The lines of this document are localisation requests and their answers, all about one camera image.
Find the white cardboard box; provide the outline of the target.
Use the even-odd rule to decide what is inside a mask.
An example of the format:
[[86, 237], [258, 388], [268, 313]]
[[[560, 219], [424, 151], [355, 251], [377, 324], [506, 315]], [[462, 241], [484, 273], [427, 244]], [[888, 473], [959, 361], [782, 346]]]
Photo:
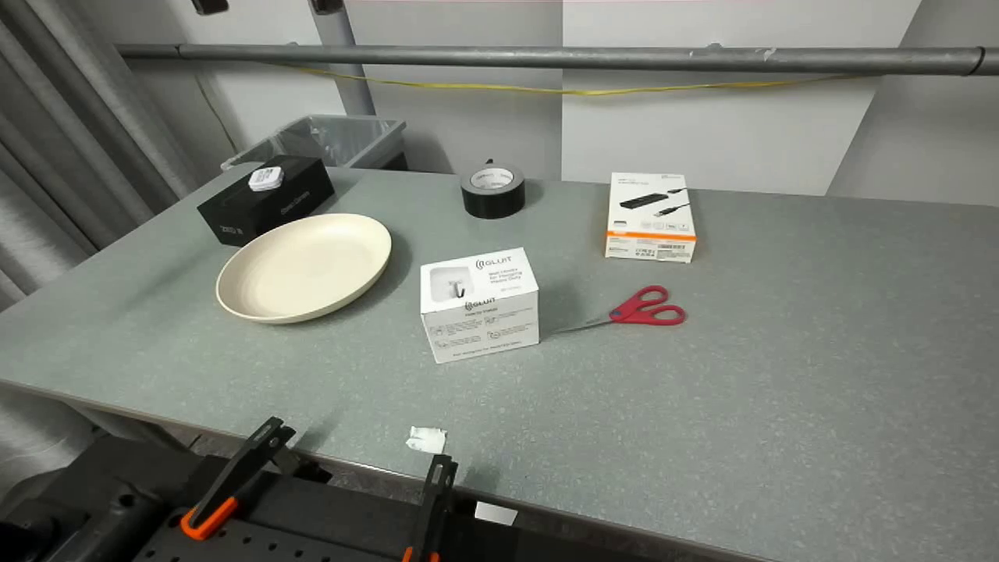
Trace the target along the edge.
[[540, 284], [523, 247], [423, 264], [423, 326], [437, 366], [534, 346]]

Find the black tissue box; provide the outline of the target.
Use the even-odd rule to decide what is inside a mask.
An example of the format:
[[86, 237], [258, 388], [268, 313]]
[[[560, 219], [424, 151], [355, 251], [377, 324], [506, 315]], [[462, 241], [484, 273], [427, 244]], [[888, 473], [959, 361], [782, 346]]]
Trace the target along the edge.
[[315, 211], [333, 195], [324, 164], [313, 157], [274, 157], [197, 205], [218, 244], [254, 237]]

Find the red handled scissors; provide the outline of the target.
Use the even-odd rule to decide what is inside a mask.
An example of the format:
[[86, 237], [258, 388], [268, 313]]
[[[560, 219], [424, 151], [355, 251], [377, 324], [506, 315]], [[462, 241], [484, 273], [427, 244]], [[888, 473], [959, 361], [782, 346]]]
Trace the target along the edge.
[[604, 315], [563, 324], [563, 333], [605, 326], [605, 324], [674, 326], [683, 322], [687, 322], [687, 310], [679, 307], [663, 284], [647, 284]]

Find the white round plate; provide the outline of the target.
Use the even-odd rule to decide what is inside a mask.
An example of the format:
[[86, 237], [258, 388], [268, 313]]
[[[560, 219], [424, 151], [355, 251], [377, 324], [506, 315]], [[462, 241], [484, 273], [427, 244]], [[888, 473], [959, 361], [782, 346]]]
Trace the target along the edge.
[[216, 302], [257, 324], [296, 324], [359, 298], [388, 268], [392, 230], [359, 211], [288, 222], [242, 247], [216, 273]]

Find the white orange product box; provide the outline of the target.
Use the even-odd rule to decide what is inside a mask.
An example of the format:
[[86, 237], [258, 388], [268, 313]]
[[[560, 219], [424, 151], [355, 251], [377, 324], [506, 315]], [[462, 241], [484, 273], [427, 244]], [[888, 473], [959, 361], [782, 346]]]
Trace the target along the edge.
[[605, 201], [610, 258], [689, 263], [697, 244], [693, 195], [683, 174], [612, 174]]

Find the black masking tape roll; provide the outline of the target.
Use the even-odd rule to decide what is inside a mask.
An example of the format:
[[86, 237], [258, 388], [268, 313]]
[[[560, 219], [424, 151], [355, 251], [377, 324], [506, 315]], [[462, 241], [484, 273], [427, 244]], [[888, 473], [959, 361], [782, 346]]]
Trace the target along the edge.
[[462, 205], [474, 219], [506, 219], [525, 205], [525, 174], [487, 162], [462, 182]]

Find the grey plastic bin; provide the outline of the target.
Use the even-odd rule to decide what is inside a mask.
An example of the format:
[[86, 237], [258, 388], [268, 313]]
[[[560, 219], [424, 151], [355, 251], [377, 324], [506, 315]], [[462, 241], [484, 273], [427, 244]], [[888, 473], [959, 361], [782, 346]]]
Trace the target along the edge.
[[225, 168], [274, 157], [323, 160], [330, 168], [394, 168], [406, 162], [402, 118], [305, 114], [225, 160]]

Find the grey curtain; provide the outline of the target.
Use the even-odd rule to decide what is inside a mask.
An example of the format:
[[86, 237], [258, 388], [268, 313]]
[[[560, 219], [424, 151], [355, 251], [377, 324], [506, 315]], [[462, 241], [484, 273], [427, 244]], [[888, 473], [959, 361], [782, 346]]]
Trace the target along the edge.
[[194, 183], [194, 160], [75, 0], [0, 0], [0, 310]]

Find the white foam board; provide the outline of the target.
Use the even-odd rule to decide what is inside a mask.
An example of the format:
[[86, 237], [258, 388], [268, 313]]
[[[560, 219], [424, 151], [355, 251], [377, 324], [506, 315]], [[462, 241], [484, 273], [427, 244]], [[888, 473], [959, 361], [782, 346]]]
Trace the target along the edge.
[[[922, 0], [563, 0], [566, 46], [899, 46]], [[875, 79], [566, 71], [563, 174], [824, 192]]]

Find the grey metal horizontal pipe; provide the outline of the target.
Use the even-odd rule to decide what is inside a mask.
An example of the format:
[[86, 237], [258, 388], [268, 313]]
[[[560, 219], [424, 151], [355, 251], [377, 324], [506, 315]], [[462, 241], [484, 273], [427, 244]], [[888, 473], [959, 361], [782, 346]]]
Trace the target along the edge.
[[997, 79], [999, 46], [305, 46], [122, 44], [126, 58], [355, 62], [474, 68], [962, 75]]

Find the right black orange clamp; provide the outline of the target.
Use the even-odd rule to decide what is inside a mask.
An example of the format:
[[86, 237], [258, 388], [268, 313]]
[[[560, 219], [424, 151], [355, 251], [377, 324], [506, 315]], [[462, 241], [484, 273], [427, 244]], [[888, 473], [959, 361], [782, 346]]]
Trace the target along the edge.
[[445, 562], [440, 542], [452, 504], [456, 467], [460, 463], [452, 456], [437, 453], [432, 460], [423, 487], [423, 502], [400, 562]]

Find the black orange clamp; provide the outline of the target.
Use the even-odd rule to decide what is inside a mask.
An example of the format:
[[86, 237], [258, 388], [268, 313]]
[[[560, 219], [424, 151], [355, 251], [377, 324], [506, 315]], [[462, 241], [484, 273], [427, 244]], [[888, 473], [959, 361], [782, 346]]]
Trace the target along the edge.
[[456, 467], [460, 463], [452, 456], [437, 453], [432, 460], [423, 487], [423, 502], [400, 562], [445, 562], [440, 542], [452, 504]]
[[179, 530], [207, 542], [242, 507], [242, 491], [288, 446], [295, 426], [265, 418], [242, 450], [225, 463], [209, 491], [183, 515]]

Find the left black orange clamp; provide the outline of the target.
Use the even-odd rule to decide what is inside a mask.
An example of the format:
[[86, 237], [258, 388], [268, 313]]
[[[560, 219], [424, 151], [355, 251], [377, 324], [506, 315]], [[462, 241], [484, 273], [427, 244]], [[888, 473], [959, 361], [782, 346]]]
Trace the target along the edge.
[[225, 463], [209, 491], [183, 515], [179, 530], [207, 542], [242, 507], [242, 491], [288, 446], [295, 426], [265, 418], [242, 450]]

